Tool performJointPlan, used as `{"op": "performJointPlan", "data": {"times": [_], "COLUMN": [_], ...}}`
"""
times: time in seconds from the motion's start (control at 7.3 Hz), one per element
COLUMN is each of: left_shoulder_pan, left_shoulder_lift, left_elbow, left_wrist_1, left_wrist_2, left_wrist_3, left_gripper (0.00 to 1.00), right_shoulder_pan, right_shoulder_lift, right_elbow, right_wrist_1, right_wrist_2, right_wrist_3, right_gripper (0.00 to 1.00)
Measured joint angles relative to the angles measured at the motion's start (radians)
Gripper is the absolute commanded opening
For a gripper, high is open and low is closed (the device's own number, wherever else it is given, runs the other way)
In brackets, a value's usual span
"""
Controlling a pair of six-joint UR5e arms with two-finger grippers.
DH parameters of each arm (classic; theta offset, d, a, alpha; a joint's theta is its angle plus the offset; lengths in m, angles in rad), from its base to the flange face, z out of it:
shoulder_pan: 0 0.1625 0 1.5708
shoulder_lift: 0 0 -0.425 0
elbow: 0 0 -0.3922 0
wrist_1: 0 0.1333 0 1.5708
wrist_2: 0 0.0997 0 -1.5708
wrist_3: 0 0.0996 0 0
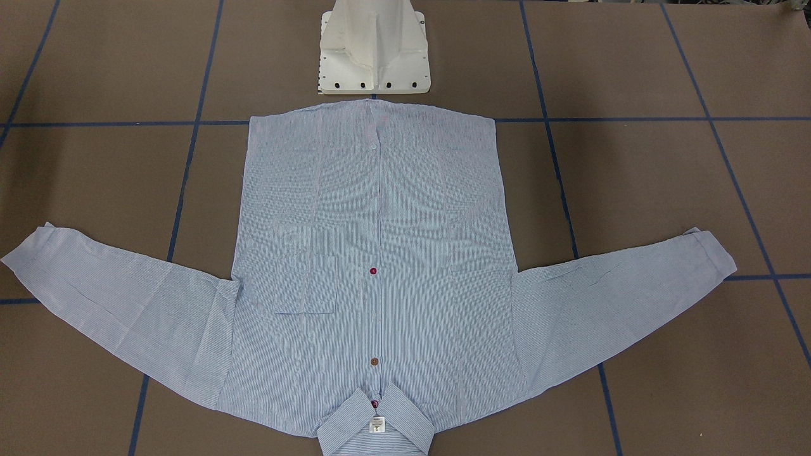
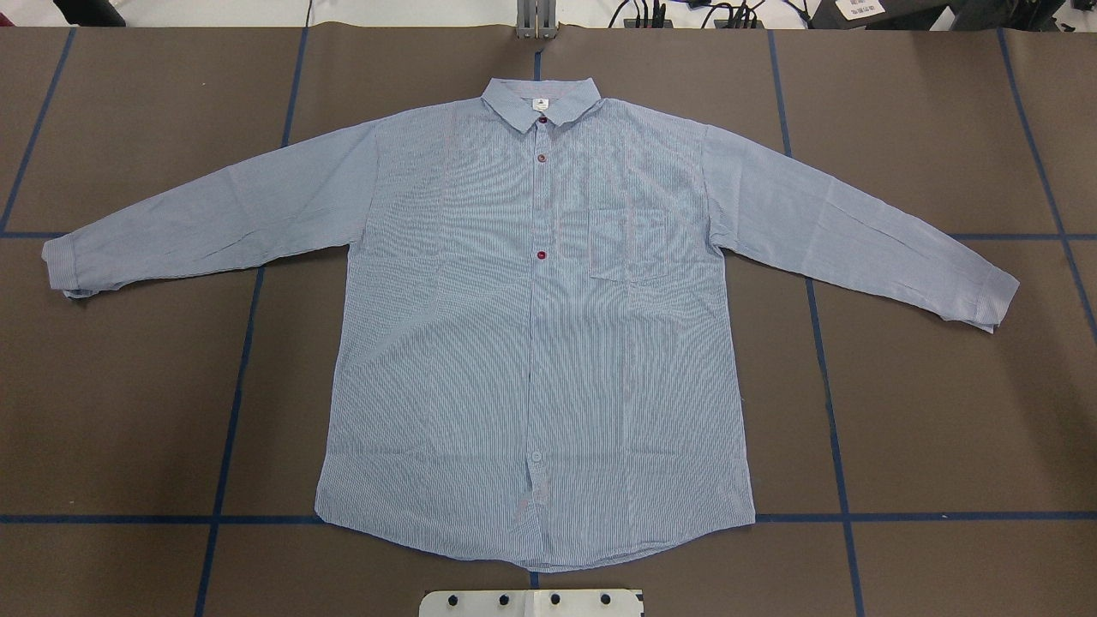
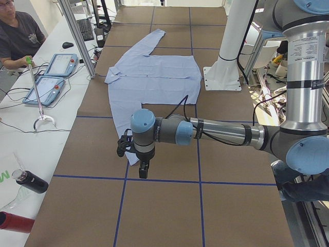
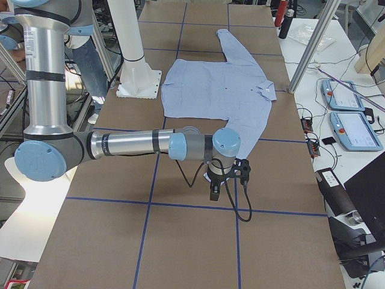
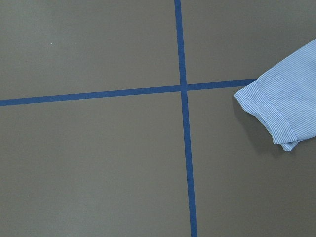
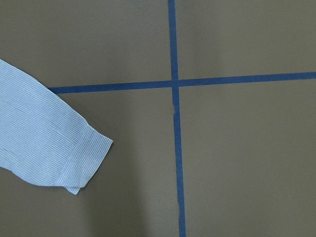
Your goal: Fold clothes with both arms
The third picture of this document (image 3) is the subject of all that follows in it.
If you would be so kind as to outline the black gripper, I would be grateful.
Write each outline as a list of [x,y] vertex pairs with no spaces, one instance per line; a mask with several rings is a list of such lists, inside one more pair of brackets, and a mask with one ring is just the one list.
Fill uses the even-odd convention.
[[141,161],[140,167],[139,167],[139,178],[147,179],[148,178],[148,164],[150,163],[150,160],[155,155],[155,144],[149,144],[146,146],[134,144],[134,148],[136,150],[136,156]]

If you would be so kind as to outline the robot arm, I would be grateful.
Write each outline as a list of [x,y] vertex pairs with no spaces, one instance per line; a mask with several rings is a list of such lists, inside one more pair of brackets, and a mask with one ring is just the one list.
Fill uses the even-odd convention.
[[269,1],[261,19],[288,40],[285,120],[278,127],[257,126],[178,114],[158,118],[138,110],[131,116],[129,141],[140,160],[140,178],[148,176],[157,142],[188,145],[206,138],[268,152],[301,174],[328,169],[327,126],[321,120],[328,1]]

